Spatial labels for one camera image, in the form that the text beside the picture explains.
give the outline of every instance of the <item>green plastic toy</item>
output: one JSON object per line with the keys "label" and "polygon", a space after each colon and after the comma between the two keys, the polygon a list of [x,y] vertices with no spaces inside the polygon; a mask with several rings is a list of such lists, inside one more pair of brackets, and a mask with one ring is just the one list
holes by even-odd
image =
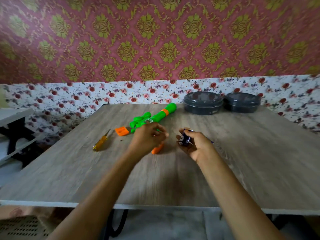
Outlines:
{"label": "green plastic toy", "polygon": [[164,109],[162,109],[159,113],[155,114],[151,117],[150,112],[146,112],[143,116],[134,117],[133,121],[130,122],[131,133],[134,133],[135,130],[142,125],[146,124],[147,121],[152,122],[160,122],[164,117],[176,111],[177,105],[174,103],[168,104]]}

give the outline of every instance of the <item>forearm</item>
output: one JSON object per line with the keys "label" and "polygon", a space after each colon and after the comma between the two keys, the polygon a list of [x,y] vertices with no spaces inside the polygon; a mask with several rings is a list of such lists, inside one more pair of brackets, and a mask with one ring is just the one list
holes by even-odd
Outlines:
{"label": "forearm", "polygon": [[48,240],[97,239],[126,181],[140,158],[126,152],[89,196],[54,230]]}
{"label": "forearm", "polygon": [[215,150],[198,165],[237,240],[284,239]]}

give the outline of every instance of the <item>orange ring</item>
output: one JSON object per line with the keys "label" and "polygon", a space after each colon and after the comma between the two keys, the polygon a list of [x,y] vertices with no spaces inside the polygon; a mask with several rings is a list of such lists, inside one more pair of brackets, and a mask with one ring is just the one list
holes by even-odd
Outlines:
{"label": "orange ring", "polygon": [[164,108],[164,109],[161,109],[160,111],[165,112],[165,115],[166,115],[166,116],[168,116],[168,115],[169,115],[169,111],[168,111],[168,110],[166,110],[165,108]]}

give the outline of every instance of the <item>container lid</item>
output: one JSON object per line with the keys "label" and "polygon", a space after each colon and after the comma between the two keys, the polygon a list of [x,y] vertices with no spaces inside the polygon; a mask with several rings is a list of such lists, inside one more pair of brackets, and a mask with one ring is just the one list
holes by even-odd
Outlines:
{"label": "container lid", "polygon": [[222,106],[223,99],[213,92],[190,92],[184,96],[183,102],[192,107],[214,108]]}
{"label": "container lid", "polygon": [[245,92],[231,92],[224,99],[231,105],[243,107],[257,106],[261,103],[258,96]]}

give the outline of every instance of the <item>orange plastic piece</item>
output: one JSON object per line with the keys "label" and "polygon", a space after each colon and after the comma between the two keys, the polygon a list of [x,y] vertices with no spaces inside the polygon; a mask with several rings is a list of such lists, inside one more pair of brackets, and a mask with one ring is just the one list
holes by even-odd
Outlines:
{"label": "orange plastic piece", "polygon": [[126,135],[128,135],[129,134],[129,131],[127,130],[127,128],[126,127],[120,127],[120,128],[116,128],[116,129],[114,129],[116,132],[117,132],[117,134],[119,135],[119,136],[126,136]]}
{"label": "orange plastic piece", "polygon": [[164,143],[162,142],[158,147],[155,147],[152,151],[151,151],[151,153],[152,154],[158,154],[161,150],[162,150],[162,148],[164,147]]}
{"label": "orange plastic piece", "polygon": [[164,109],[161,109],[160,111],[165,112],[165,115],[166,115],[166,116],[168,116],[168,115],[169,115],[169,111],[168,111],[168,110],[166,110],[165,108],[164,108]]}

